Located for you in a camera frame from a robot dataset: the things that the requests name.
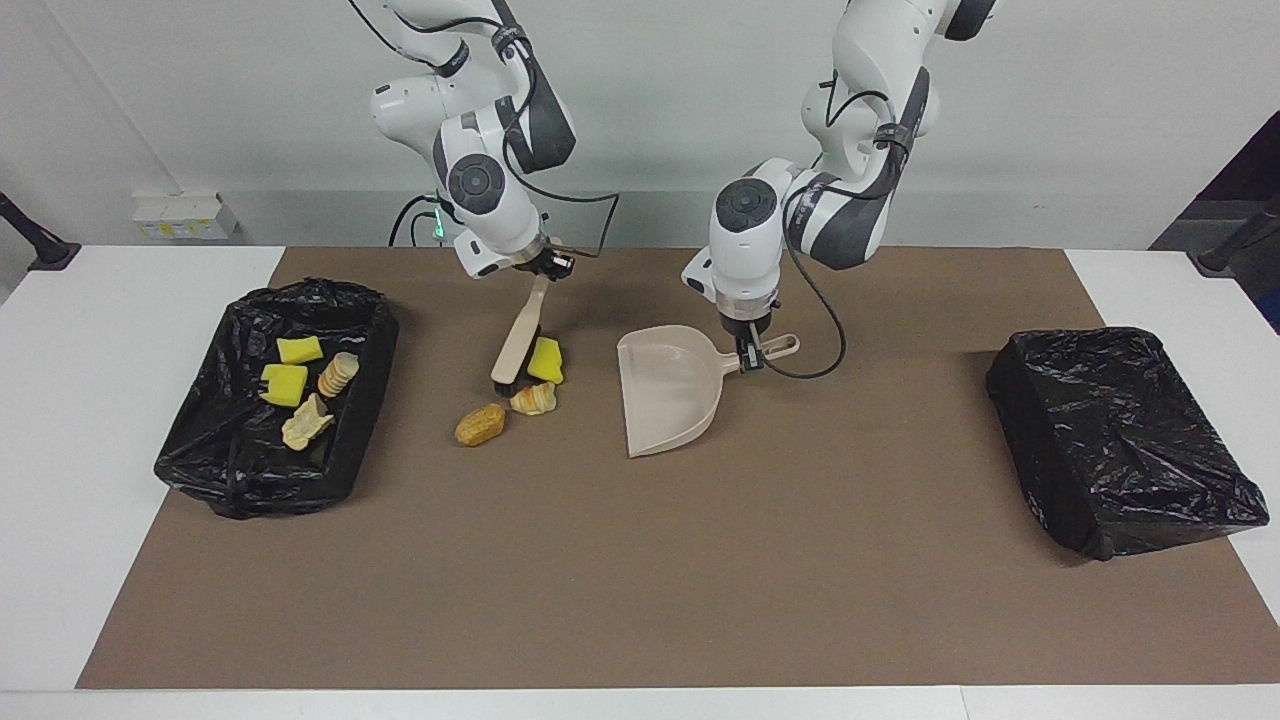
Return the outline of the large yellow sponge piece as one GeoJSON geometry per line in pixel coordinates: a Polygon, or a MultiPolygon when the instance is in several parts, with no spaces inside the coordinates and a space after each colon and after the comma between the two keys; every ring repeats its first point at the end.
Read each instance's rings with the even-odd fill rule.
{"type": "Polygon", "coordinates": [[[259,397],[278,407],[298,407],[303,401],[308,369],[301,365],[268,364],[260,375],[259,397]]]}

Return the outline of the brown toy bread roll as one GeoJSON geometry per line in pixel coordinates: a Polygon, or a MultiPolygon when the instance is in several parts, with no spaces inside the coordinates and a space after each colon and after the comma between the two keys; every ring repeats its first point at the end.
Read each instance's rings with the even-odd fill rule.
{"type": "Polygon", "coordinates": [[[506,430],[507,410],[500,404],[486,404],[466,414],[454,428],[454,441],[475,448],[499,437],[506,430]]]}

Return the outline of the dark background equipment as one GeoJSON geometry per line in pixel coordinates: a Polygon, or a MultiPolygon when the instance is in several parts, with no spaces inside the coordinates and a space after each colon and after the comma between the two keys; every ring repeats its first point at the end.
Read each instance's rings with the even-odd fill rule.
{"type": "MultiPolygon", "coordinates": [[[[1149,246],[1153,251],[1185,254],[1229,236],[1242,220],[1202,219],[1198,201],[1266,201],[1280,193],[1280,111],[1270,117],[1243,149],[1197,193],[1190,204],[1149,246]]],[[[1265,241],[1236,255],[1233,278],[1260,314],[1280,334],[1280,238],[1265,241]]]]}

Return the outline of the pale toy toast piece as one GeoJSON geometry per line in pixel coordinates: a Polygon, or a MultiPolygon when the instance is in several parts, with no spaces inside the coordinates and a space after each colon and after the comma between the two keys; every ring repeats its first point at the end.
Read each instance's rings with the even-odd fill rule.
{"type": "Polygon", "coordinates": [[[335,416],[329,413],[323,396],[311,393],[282,424],[282,442],[287,448],[302,452],[334,421],[335,416]]]}

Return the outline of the white power strip box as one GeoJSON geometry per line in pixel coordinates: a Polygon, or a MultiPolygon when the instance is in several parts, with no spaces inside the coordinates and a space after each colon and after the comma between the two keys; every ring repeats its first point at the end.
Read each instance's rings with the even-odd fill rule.
{"type": "Polygon", "coordinates": [[[241,223],[216,192],[136,193],[136,229],[155,241],[230,241],[241,223]]]}

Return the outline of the beige plastic dustpan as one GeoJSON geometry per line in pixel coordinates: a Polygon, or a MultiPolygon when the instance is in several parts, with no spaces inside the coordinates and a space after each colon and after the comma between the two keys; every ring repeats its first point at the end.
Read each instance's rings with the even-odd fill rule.
{"type": "Polygon", "coordinates": [[[632,331],[616,345],[627,456],[645,457],[698,439],[716,419],[724,378],[744,374],[690,325],[632,331]]]}

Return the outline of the black stand foot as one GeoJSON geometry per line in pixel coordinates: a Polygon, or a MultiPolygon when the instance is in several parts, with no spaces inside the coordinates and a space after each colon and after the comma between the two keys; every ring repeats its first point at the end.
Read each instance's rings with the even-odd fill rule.
{"type": "Polygon", "coordinates": [[[0,192],[0,218],[32,246],[31,272],[64,270],[82,250],[81,243],[68,242],[29,218],[4,192],[0,192]]]}
{"type": "Polygon", "coordinates": [[[1198,201],[1194,206],[1202,219],[1242,220],[1229,236],[1185,251],[1193,266],[1206,278],[1233,278],[1230,265],[1236,255],[1280,238],[1280,193],[1266,201],[1198,201]]]}

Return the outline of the brown table mat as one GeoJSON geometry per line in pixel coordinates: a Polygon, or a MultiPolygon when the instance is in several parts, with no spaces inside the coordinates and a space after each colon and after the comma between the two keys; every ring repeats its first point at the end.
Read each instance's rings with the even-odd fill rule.
{"type": "Polygon", "coordinates": [[[1010,334],[1101,319],[1060,251],[887,249],[815,269],[832,375],[732,375],[694,443],[630,459],[616,343],[716,314],[689,254],[611,251],[553,288],[559,407],[462,448],[524,275],[449,252],[291,249],[399,322],[349,500],[237,521],[169,493],[78,684],[585,688],[1280,683],[1226,539],[1108,562],[1025,506],[986,373],[1010,334]]]}

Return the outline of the bin lined with black bag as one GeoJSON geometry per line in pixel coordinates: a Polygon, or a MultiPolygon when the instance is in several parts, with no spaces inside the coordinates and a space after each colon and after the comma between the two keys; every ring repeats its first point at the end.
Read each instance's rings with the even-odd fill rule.
{"type": "Polygon", "coordinates": [[[385,397],[399,334],[389,299],[365,286],[308,278],[229,304],[154,464],[156,477],[216,515],[319,512],[356,484],[385,397]],[[282,340],[317,340],[324,357],[360,369],[326,402],[335,418],[306,450],[285,446],[288,407],[269,404],[262,370],[282,340]]]}
{"type": "Polygon", "coordinates": [[[1021,496],[1065,550],[1108,561],[1270,523],[1262,489],[1148,331],[1018,332],[986,389],[1021,496]]]}

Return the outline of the beige brush with black bristles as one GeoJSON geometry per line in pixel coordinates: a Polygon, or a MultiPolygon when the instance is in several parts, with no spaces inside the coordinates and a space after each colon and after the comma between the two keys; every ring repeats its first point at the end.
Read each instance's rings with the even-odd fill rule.
{"type": "Polygon", "coordinates": [[[516,395],[518,379],[526,368],[526,357],[536,345],[541,313],[552,281],[536,275],[525,305],[517,313],[506,341],[490,372],[494,391],[502,398],[516,395]]]}

